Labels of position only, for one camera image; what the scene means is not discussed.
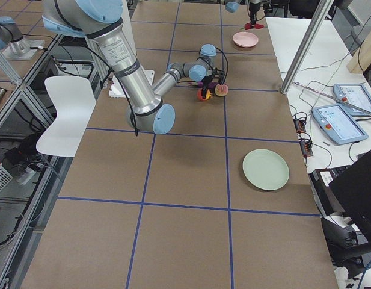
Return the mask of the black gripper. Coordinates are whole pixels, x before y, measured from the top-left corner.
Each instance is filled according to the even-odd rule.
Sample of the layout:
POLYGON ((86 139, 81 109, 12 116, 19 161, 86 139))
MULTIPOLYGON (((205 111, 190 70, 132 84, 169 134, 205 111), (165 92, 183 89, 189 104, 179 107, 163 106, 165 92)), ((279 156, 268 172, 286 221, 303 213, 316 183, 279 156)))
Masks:
POLYGON ((207 75, 202 79, 202 89, 214 89, 218 84, 225 84, 225 71, 213 68, 209 70, 207 75))
POLYGON ((248 3, 248 11, 250 14, 250 24, 255 25, 257 22, 257 12, 259 11, 259 3, 258 2, 249 2, 248 3))

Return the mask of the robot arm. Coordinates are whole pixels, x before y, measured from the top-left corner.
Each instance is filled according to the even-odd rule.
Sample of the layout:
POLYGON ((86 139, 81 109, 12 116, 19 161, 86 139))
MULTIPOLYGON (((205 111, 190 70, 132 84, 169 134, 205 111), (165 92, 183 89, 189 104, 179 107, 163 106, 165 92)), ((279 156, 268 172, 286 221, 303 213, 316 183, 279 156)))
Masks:
POLYGON ((151 85, 123 32, 121 1, 43 1, 44 26, 57 34, 86 37, 99 46, 104 62, 121 84, 127 97, 130 125, 138 131, 168 133, 175 122, 172 105, 163 95, 182 78, 201 82, 201 98, 209 97, 214 78, 223 85, 225 73, 214 65, 216 48, 205 44, 194 62, 173 63, 161 79, 151 85))
MULTIPOLYGON (((225 6, 225 9, 230 12, 234 13, 239 8, 241 1, 239 0, 219 0, 217 1, 218 4, 225 6)), ((247 14, 250 18, 250 24, 255 25, 258 21, 257 13, 260 10, 261 0, 248 0, 247 3, 247 14)))

